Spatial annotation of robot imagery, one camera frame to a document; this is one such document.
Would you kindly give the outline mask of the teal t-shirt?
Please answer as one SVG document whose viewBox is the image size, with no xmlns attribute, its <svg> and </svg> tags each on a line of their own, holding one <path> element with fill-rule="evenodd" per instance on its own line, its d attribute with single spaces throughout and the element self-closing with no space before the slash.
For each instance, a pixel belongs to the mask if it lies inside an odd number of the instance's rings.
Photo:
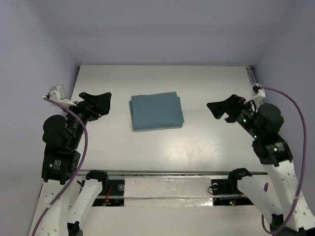
<svg viewBox="0 0 315 236">
<path fill-rule="evenodd" d="M 185 120 L 177 93 L 133 95 L 129 110 L 134 131 L 180 128 Z"/>
</svg>

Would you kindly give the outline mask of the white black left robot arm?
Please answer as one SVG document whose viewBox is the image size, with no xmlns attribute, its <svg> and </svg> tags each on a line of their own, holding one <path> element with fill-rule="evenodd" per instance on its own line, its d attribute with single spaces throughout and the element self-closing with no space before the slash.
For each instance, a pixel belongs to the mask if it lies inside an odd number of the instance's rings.
<svg viewBox="0 0 315 236">
<path fill-rule="evenodd" d="M 51 91 L 43 99 L 60 107 L 66 116 L 53 115 L 43 124 L 45 146 L 42 165 L 44 210 L 33 236 L 82 236 L 82 225 L 99 194 L 110 192 L 108 173 L 91 170 L 71 206 L 70 187 L 81 169 L 88 148 L 86 125 L 109 114 L 112 94 L 79 94 L 82 101 L 71 102 Z"/>
</svg>

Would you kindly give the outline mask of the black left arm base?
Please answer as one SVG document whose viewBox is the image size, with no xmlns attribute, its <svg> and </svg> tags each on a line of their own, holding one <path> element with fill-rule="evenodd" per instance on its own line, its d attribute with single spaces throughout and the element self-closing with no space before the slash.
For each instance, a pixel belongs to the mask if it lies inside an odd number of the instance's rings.
<svg viewBox="0 0 315 236">
<path fill-rule="evenodd" d="M 100 193 L 94 200 L 93 207 L 123 207 L 124 206 L 124 179 L 110 179 L 109 189 Z"/>
</svg>

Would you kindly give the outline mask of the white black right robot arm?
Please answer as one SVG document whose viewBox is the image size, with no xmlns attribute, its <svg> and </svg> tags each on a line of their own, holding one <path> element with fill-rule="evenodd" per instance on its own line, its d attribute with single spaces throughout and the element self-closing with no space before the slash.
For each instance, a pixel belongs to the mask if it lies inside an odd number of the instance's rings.
<svg viewBox="0 0 315 236">
<path fill-rule="evenodd" d="M 273 236 L 313 236 L 315 216 L 309 209 L 294 170 L 287 142 L 279 135 L 284 118 L 278 107 L 262 104 L 235 94 L 220 102 L 210 102 L 214 118 L 227 114 L 227 123 L 238 123 L 252 137 L 252 148 L 266 170 L 278 197 L 276 202 L 246 168 L 230 171 L 227 179 L 213 180 L 213 195 L 241 194 L 247 197 L 267 221 Z"/>
</svg>

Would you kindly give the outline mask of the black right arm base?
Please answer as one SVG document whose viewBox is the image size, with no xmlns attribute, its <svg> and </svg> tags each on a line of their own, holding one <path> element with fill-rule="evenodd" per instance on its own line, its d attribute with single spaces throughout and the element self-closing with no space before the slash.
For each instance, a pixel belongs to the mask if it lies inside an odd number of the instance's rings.
<svg viewBox="0 0 315 236">
<path fill-rule="evenodd" d="M 207 191 L 213 196 L 213 206 L 253 206 L 251 200 L 232 187 L 227 179 L 212 179 Z"/>
</svg>

